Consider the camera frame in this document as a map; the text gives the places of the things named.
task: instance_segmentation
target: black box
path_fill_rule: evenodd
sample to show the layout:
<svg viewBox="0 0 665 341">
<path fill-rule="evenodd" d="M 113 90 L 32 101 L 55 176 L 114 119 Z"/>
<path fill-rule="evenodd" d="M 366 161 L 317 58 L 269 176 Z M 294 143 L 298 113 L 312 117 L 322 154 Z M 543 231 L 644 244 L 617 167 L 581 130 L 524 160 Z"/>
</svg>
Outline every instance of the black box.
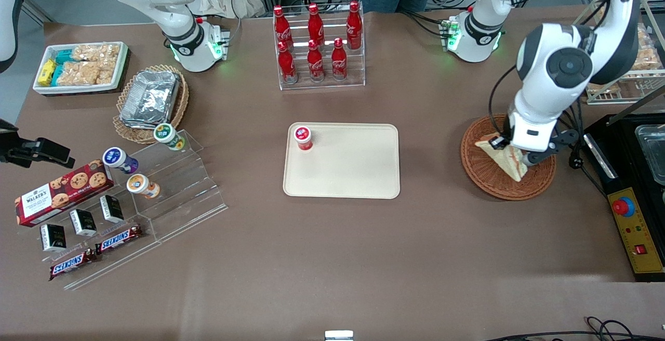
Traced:
<svg viewBox="0 0 665 341">
<path fill-rule="evenodd" d="M 92 213 L 84 210 L 72 210 L 69 212 L 69 219 L 74 226 L 74 232 L 79 236 L 95 236 L 97 226 L 92 218 Z"/>
<path fill-rule="evenodd" d="M 121 202 L 114 196 L 102 195 L 99 199 L 102 204 L 104 218 L 110 222 L 121 222 L 124 220 Z"/>
<path fill-rule="evenodd" d="M 67 249 L 64 241 L 64 227 L 62 225 L 45 224 L 39 228 L 42 235 L 42 248 L 44 251 L 55 253 Z"/>
</svg>

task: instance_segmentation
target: brown table surface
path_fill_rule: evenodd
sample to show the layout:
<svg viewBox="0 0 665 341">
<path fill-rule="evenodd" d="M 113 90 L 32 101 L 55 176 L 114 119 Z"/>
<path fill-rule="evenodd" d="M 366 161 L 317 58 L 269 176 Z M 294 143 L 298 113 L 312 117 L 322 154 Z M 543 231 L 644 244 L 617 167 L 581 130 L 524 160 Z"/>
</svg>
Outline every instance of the brown table surface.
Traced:
<svg viewBox="0 0 665 341">
<path fill-rule="evenodd" d="M 181 123 L 204 145 L 228 210 L 80 291 L 47 282 L 38 242 L 17 234 L 12 200 L 62 167 L 0 166 L 0 339 L 487 339 L 584 329 L 617 318 L 663 336 L 665 286 L 632 282 L 608 204 L 558 157 L 541 196 L 504 202 L 460 165 L 464 130 L 543 21 L 570 23 L 581 7 L 516 9 L 492 57 L 468 64 L 399 15 L 368 14 L 367 85 L 283 95 L 271 20 L 243 21 L 229 60 L 186 73 Z M 447 17 L 443 12 L 435 14 Z M 129 73 L 176 65 L 154 24 L 50 24 L 47 44 L 124 41 Z M 496 95 L 505 111 L 520 87 Z M 29 93 L 18 126 L 79 163 L 110 146 L 140 145 L 112 126 L 118 95 Z M 587 123 L 608 111 L 587 108 Z M 394 200 L 300 199 L 282 191 L 287 129 L 296 121 L 390 123 L 400 132 L 402 192 Z"/>
</svg>

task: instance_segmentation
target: coca-cola bottle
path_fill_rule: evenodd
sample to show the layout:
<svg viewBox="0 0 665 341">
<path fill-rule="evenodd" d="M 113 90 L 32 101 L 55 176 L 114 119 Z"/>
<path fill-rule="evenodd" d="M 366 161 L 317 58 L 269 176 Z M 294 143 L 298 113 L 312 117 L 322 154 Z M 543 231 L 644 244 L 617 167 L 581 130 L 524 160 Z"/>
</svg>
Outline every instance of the coca-cola bottle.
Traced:
<svg viewBox="0 0 665 341">
<path fill-rule="evenodd" d="M 363 20 L 361 14 L 358 14 L 358 8 L 358 1 L 351 1 L 347 18 L 347 46 L 351 50 L 359 49 L 363 43 Z"/>
<path fill-rule="evenodd" d="M 323 77 L 325 76 L 323 73 L 323 57 L 314 40 L 309 40 L 307 63 L 309 65 L 309 76 L 312 78 L 312 81 L 315 83 L 323 81 Z"/>
<path fill-rule="evenodd" d="M 293 38 L 290 33 L 289 21 L 284 17 L 282 6 L 276 5 L 273 8 L 275 14 L 275 33 L 278 41 L 284 41 L 289 51 L 293 51 Z"/>
<path fill-rule="evenodd" d="M 309 21 L 307 22 L 307 29 L 309 29 L 309 39 L 314 40 L 314 43 L 318 47 L 321 47 L 325 43 L 325 37 L 323 36 L 323 20 L 321 16 L 318 15 L 318 6 L 316 3 L 311 3 L 309 5 Z"/>
<path fill-rule="evenodd" d="M 342 47 L 342 38 L 335 38 L 335 49 L 332 50 L 332 76 L 337 81 L 347 79 L 347 52 Z"/>
<path fill-rule="evenodd" d="M 277 62 L 280 64 L 280 69 L 282 71 L 282 80 L 287 84 L 297 83 L 298 73 L 295 71 L 293 56 L 288 52 L 289 47 L 284 41 L 280 41 L 277 43 L 277 49 L 280 50 Z"/>
</svg>

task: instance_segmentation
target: bottle cap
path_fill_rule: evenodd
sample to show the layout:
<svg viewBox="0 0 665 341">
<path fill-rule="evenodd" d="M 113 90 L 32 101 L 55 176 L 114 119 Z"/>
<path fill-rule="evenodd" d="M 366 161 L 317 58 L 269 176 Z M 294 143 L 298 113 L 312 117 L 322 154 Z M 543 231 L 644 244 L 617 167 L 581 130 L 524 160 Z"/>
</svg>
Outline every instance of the bottle cap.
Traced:
<svg viewBox="0 0 665 341">
<path fill-rule="evenodd" d="M 161 123 L 152 131 L 152 137 L 154 137 L 157 142 L 168 143 L 176 137 L 176 130 L 173 128 L 173 125 L 169 123 Z"/>
<path fill-rule="evenodd" d="M 127 179 L 127 190 L 134 194 L 141 194 L 142 192 L 145 192 L 145 190 L 148 188 L 148 185 L 150 185 L 148 178 L 145 177 L 145 175 L 141 175 L 140 173 L 132 175 Z"/>
<path fill-rule="evenodd" d="M 295 128 L 295 131 L 293 131 L 293 137 L 298 143 L 307 143 L 312 139 L 312 133 L 309 128 L 301 125 Z"/>
<path fill-rule="evenodd" d="M 102 156 L 102 161 L 104 161 L 105 165 L 111 168 L 117 168 L 123 165 L 126 158 L 127 154 L 124 152 L 123 149 L 119 147 L 111 147 L 106 152 L 104 152 L 104 156 Z"/>
</svg>

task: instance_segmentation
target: round wicker tray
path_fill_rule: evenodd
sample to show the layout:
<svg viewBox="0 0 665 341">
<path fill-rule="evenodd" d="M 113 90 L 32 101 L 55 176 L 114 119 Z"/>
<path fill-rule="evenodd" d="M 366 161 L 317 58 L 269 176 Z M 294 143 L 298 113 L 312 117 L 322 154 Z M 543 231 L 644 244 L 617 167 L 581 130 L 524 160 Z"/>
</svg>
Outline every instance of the round wicker tray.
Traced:
<svg viewBox="0 0 665 341">
<path fill-rule="evenodd" d="M 506 114 L 495 114 L 497 125 L 503 126 Z M 544 192 L 554 179 L 556 158 L 550 156 L 532 166 L 522 181 L 510 178 L 488 155 L 475 146 L 478 139 L 495 130 L 485 116 L 473 122 L 461 140 L 461 163 L 471 180 L 488 194 L 508 201 L 524 201 Z"/>
<path fill-rule="evenodd" d="M 177 128 L 178 125 L 180 124 L 180 121 L 182 120 L 183 115 L 185 115 L 185 109 L 187 109 L 187 101 L 190 99 L 190 90 L 189 87 L 187 86 L 187 81 L 185 81 L 185 77 L 182 75 L 180 71 L 178 71 L 178 69 L 173 68 L 170 65 L 164 65 L 164 64 L 153 65 L 146 69 L 143 69 L 143 71 L 157 71 L 157 72 L 170 71 L 180 75 L 180 88 L 178 88 L 178 97 L 176 99 L 176 105 L 173 107 L 173 114 L 171 114 L 171 125 L 173 125 L 174 128 Z M 116 103 L 116 107 L 118 107 L 118 112 L 121 112 L 123 110 L 123 106 L 125 104 L 125 101 L 127 100 L 127 95 L 129 93 L 129 90 L 131 89 L 131 86 L 134 83 L 135 78 L 136 75 L 134 75 L 131 78 L 131 80 L 124 86 L 121 96 L 118 97 L 118 102 Z M 125 126 L 121 121 L 121 117 L 119 115 L 113 118 L 113 125 L 116 127 L 116 132 L 118 132 L 118 134 L 125 139 L 143 145 L 148 145 L 157 142 L 152 136 L 151 129 L 130 128 L 128 126 Z"/>
</svg>

